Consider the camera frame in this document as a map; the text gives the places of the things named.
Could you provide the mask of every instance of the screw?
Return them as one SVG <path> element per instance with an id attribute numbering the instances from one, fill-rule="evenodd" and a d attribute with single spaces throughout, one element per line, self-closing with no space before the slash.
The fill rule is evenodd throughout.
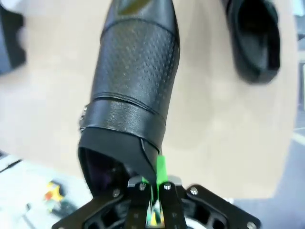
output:
<path id="1" fill-rule="evenodd" d="M 195 187 L 191 187 L 191 193 L 193 195 L 197 195 L 198 194 L 198 190 Z"/>
<path id="2" fill-rule="evenodd" d="M 170 190 L 171 189 L 171 184 L 170 183 L 166 183 L 165 185 L 164 185 L 164 189 L 165 190 Z"/>
<path id="3" fill-rule="evenodd" d="M 119 194 L 120 194 L 120 190 L 117 188 L 117 189 L 115 189 L 115 190 L 113 191 L 112 196 L 113 196 L 114 198 L 117 198 L 117 197 L 119 196 Z"/>
<path id="4" fill-rule="evenodd" d="M 146 184 L 145 183 L 141 183 L 140 187 L 139 187 L 140 191 L 144 191 L 145 187 L 146 187 Z"/>
<path id="5" fill-rule="evenodd" d="M 253 222 L 248 222 L 247 227 L 248 227 L 248 229 L 256 229 L 257 228 L 256 225 Z"/>

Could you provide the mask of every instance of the black leather shoe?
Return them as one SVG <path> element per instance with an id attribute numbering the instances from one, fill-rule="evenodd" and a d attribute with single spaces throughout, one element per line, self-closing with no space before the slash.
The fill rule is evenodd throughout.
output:
<path id="1" fill-rule="evenodd" d="M 268 0 L 222 0 L 235 66 L 251 83 L 268 83 L 280 68 L 278 15 Z"/>
<path id="2" fill-rule="evenodd" d="M 79 159 L 94 196 L 135 174 L 156 182 L 179 56 L 172 0 L 112 1 L 81 121 Z"/>

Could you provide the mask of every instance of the wooden table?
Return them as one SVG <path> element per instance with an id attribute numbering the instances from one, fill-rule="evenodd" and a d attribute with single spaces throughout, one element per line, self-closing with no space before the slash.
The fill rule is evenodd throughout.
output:
<path id="1" fill-rule="evenodd" d="M 0 77 L 0 149 L 82 176 L 78 120 L 88 103 L 110 0 L 29 1 L 27 65 Z M 168 173 L 223 197 L 267 198 L 294 125 L 297 43 L 289 1 L 280 16 L 282 67 L 269 85 L 234 69 L 220 0 L 174 0 L 181 59 L 163 142 Z"/>

